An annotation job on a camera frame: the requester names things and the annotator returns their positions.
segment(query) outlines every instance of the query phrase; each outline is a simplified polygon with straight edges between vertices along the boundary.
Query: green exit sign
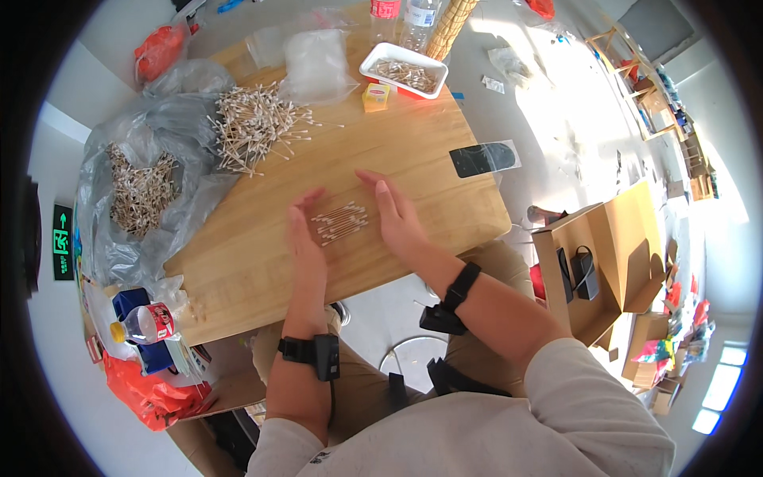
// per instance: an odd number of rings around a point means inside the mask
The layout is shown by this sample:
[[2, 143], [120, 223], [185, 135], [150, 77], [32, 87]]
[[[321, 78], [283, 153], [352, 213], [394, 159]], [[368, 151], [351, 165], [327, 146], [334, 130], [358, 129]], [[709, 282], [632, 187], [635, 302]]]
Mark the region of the green exit sign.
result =
[[73, 280], [72, 209], [53, 205], [53, 278]]

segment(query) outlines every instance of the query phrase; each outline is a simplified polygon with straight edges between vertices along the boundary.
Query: blue box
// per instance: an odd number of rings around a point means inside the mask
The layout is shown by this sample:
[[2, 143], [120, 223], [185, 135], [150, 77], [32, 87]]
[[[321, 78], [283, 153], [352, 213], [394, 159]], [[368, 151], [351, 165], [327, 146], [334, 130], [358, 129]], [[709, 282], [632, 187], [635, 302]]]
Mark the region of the blue box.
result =
[[[111, 300], [114, 306], [114, 312], [117, 314], [119, 321], [124, 321], [127, 314], [134, 308], [141, 305], [151, 305], [151, 300], [148, 299], [148, 293], [144, 288], [136, 288], [134, 290], [127, 290], [117, 293], [117, 296]], [[167, 369], [173, 364], [172, 357], [169, 355], [169, 350], [164, 341], [158, 343], [141, 345], [135, 343], [140, 353], [140, 358], [143, 360], [143, 369], [146, 370], [146, 374], [153, 374], [159, 372], [162, 369]]]

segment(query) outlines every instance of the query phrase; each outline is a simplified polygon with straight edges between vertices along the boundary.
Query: beige shirt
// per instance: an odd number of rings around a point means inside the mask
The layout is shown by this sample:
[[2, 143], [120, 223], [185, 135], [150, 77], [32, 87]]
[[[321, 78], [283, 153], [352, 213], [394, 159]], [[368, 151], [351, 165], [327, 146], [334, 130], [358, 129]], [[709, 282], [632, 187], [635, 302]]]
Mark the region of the beige shirt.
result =
[[527, 398], [456, 392], [414, 404], [325, 448], [268, 419], [247, 475], [669, 475], [675, 444], [577, 340], [545, 345]]

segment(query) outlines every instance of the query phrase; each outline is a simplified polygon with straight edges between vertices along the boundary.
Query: wooden table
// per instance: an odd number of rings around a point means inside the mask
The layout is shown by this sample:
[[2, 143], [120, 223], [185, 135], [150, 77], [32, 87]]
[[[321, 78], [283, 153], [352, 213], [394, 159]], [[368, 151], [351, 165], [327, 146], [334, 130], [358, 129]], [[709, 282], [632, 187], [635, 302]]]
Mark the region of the wooden table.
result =
[[[291, 297], [286, 207], [310, 187], [327, 188], [314, 206], [315, 214], [355, 201], [366, 206], [370, 222], [325, 247], [326, 303], [410, 273], [382, 242], [374, 196], [355, 177], [355, 168], [392, 177], [413, 199], [431, 240], [453, 253], [511, 228], [491, 175], [456, 175], [448, 152], [476, 141], [447, 88], [430, 101], [391, 93], [387, 111], [363, 111], [360, 95], [368, 82], [358, 67], [371, 49], [368, 8], [364, 2], [347, 9], [359, 23], [347, 39], [347, 62], [360, 86], [342, 103], [313, 108], [317, 121], [345, 127], [310, 127], [312, 140], [293, 143], [292, 160], [269, 155], [257, 166], [265, 176], [242, 176], [191, 242], [165, 264], [167, 276], [183, 274], [183, 288], [194, 307], [195, 316], [180, 324], [189, 345], [284, 318]], [[251, 74], [243, 41], [212, 59], [226, 66], [241, 86], [269, 84], [285, 76], [283, 67]]]

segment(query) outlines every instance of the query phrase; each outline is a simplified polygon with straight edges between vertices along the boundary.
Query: yellow box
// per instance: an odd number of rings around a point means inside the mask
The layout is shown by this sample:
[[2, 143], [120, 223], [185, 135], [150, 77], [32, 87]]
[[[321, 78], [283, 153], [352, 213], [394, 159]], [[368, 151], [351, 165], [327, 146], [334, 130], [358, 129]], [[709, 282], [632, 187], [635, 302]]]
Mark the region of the yellow box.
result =
[[389, 86], [371, 83], [363, 93], [363, 109], [365, 109], [365, 112], [367, 113], [384, 111], [387, 109], [388, 96]]

